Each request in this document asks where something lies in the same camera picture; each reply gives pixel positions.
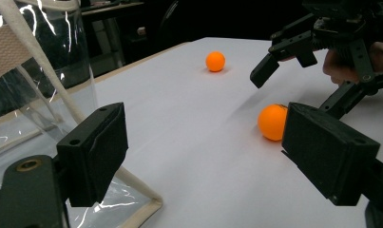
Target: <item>white rope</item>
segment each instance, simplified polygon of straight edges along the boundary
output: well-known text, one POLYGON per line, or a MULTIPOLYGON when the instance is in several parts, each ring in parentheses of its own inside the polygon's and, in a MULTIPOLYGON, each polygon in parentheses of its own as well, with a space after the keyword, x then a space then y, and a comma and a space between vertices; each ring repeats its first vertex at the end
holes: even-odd
POLYGON ((54 117, 55 122, 59 123, 61 121, 60 118, 58 118, 58 115, 52 110, 52 107, 49 105, 47 98, 43 96, 43 94, 37 88, 36 84, 31 80, 28 72, 22 66, 17 66, 16 68, 29 83, 30 87, 34 90, 36 95, 44 102, 44 104, 46 104, 46 107, 48 108, 48 111, 51 113, 52 117, 54 117))
POLYGON ((115 177, 151 199, 148 204, 138 209, 138 211, 128 218, 121 226, 119 226, 120 228, 140 227, 149 217, 151 217, 163 206, 162 197, 124 167, 120 166, 115 174, 115 177))

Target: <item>orange ball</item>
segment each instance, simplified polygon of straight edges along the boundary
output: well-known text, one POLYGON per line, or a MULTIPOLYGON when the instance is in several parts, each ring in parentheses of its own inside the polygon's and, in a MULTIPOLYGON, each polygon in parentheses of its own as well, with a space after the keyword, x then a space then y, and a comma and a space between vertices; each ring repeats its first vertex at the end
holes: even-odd
POLYGON ((205 59, 206 66, 212 72, 221 71, 225 62, 224 55, 220 51, 210 52, 205 59))
POLYGON ((280 141, 286 124, 288 107, 283 104, 270 104, 264 107, 257 118, 262 135, 271 141, 280 141))

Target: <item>white fabric strap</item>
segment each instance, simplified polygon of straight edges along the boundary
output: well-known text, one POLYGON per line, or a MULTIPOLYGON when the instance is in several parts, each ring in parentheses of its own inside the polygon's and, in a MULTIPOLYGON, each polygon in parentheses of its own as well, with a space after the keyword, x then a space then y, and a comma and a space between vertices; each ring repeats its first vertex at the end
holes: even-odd
POLYGON ((0 77, 31 57, 9 26, 0 28, 0 77))

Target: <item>white tabletop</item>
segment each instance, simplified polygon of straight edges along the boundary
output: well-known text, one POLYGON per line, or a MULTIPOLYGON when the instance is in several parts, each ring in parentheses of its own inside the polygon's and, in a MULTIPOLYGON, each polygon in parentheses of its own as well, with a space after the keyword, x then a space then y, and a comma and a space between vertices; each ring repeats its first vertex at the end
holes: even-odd
MULTIPOLYGON (((250 72, 270 45, 204 38, 98 80, 99 106, 125 105, 123 166, 163 196, 163 208, 143 228, 366 227, 365 197, 357 206, 334 206, 280 152, 280 142, 259 133, 265 106, 319 107, 336 89, 321 70, 325 50, 316 52, 315 66, 281 63, 257 89, 250 72), (226 57, 221 72, 205 66, 212 50, 226 57)), ((341 121, 380 142, 383 161, 383 90, 341 121)))

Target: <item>robotic arm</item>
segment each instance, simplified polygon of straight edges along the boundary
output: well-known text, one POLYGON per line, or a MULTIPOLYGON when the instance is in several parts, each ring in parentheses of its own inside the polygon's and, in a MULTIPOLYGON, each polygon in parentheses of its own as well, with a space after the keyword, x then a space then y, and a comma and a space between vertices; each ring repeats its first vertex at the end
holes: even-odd
POLYGON ((324 48, 335 49, 357 70, 359 83, 345 82, 319 108, 289 103, 283 153, 334 205, 357 205, 366 196, 367 227, 381 228, 383 162, 375 158, 380 144, 339 119, 383 88, 383 73, 373 72, 368 54, 374 42, 383 42, 383 1, 303 0, 302 5, 310 13, 271 36, 269 53, 250 79, 261 88, 278 61, 296 57, 309 67, 317 63, 313 52, 324 48))

